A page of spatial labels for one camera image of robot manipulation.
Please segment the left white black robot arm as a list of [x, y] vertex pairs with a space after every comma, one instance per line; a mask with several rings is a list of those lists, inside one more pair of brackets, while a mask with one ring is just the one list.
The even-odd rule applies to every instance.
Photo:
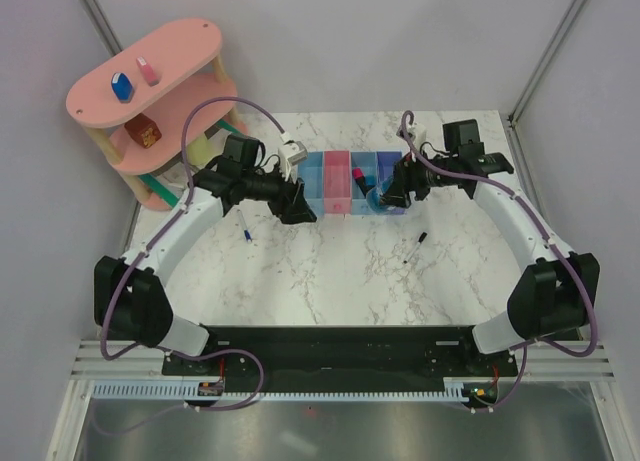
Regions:
[[118, 258], [98, 261], [94, 320], [101, 328], [102, 347], [108, 335], [121, 336], [137, 345], [181, 353], [198, 374], [216, 369], [220, 352], [208, 343], [207, 328], [173, 312], [165, 285], [201, 236], [244, 200], [265, 202], [284, 225], [316, 221], [297, 177], [307, 149], [286, 140], [271, 171], [256, 163], [263, 150], [255, 138], [228, 135], [222, 154], [193, 175], [188, 190], [149, 239]]

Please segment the pink black highlighter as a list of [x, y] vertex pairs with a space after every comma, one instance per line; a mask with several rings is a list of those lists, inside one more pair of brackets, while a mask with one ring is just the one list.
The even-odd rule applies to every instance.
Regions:
[[366, 196], [369, 191], [369, 186], [366, 182], [366, 177], [364, 176], [362, 170], [360, 168], [353, 168], [352, 177], [361, 194], [363, 196]]

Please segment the blue tape roll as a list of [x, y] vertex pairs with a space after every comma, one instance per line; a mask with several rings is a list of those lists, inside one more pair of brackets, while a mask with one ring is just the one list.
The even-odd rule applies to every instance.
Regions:
[[366, 202], [369, 209], [376, 215], [399, 214], [401, 209], [392, 205], [382, 203], [383, 184], [378, 183], [372, 186], [366, 194]]

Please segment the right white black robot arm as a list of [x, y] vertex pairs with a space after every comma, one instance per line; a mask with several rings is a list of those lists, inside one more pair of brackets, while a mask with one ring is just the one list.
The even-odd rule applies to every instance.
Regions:
[[491, 219], [507, 242], [520, 278], [505, 310], [472, 329], [473, 340], [458, 349], [467, 373], [483, 373], [494, 353], [545, 342], [569, 356], [588, 357], [596, 349], [595, 298], [600, 265], [563, 241], [521, 190], [514, 168], [501, 153], [488, 153], [474, 119], [443, 126], [445, 149], [427, 157], [426, 129], [412, 111], [401, 116], [398, 137], [409, 152], [370, 194], [371, 204], [388, 211], [407, 209], [434, 188], [463, 190]]

